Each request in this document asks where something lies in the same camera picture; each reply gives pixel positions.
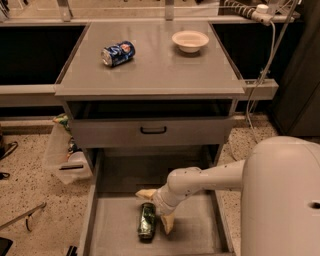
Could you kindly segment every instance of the crushed soda can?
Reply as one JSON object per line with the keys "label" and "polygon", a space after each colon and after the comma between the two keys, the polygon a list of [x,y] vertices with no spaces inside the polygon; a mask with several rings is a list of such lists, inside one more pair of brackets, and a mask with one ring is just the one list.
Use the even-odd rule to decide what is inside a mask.
{"label": "crushed soda can", "polygon": [[131,60],[135,53],[136,50],[134,45],[129,41],[123,41],[103,48],[101,51],[101,57],[105,65],[115,67]]}
{"label": "crushed soda can", "polygon": [[156,228],[156,207],[152,203],[141,205],[138,235],[140,239],[152,239]]}

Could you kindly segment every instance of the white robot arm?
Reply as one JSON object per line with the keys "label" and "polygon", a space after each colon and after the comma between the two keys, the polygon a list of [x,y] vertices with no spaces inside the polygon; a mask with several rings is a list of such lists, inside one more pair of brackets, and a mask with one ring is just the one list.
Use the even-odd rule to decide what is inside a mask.
{"label": "white robot arm", "polygon": [[270,138],[245,161],[173,171],[152,199],[168,215],[202,189],[242,191],[242,255],[320,255],[320,145]]}

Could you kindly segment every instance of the countertop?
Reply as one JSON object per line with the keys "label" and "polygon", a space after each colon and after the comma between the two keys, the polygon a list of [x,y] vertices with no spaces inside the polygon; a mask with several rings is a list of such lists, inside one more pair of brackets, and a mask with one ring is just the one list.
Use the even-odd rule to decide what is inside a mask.
{"label": "countertop", "polygon": [[[210,41],[198,53],[183,53],[172,42],[175,32],[196,30]],[[133,60],[105,66],[105,46],[124,40],[136,49]],[[56,96],[206,95],[234,98],[244,94],[207,21],[94,22],[57,86]]]}

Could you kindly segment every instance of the drawer handle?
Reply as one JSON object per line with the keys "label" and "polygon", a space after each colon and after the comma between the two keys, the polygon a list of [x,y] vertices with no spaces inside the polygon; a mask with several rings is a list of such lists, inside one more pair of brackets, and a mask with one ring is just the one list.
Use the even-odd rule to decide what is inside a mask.
{"label": "drawer handle", "polygon": [[140,127],[140,132],[142,134],[164,134],[167,132],[167,126],[161,128],[143,128]]}

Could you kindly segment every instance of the terrazzo floor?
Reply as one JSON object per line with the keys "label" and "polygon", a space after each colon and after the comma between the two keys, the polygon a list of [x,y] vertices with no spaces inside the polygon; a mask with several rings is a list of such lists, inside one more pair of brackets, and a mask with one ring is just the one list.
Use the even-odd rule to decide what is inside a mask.
{"label": "terrazzo floor", "polygon": [[[0,170],[11,174],[9,180],[0,180],[0,225],[42,202],[47,203],[44,209],[33,215],[30,223],[32,232],[27,231],[24,220],[0,231],[0,237],[14,241],[7,256],[65,256],[69,246],[78,246],[80,239],[90,181],[64,185],[43,168],[42,160],[52,127],[50,121],[42,123],[46,126],[41,126],[40,122],[38,126],[33,124],[30,129],[23,122],[18,122],[18,125],[1,122],[7,133],[5,141],[17,141],[19,147],[0,161]],[[254,118],[253,125],[258,140],[277,135],[265,116]],[[246,122],[241,116],[238,117],[229,143],[223,147],[219,164],[244,159],[255,144]],[[240,193],[219,193],[224,203],[234,249],[236,255],[240,256]]]}

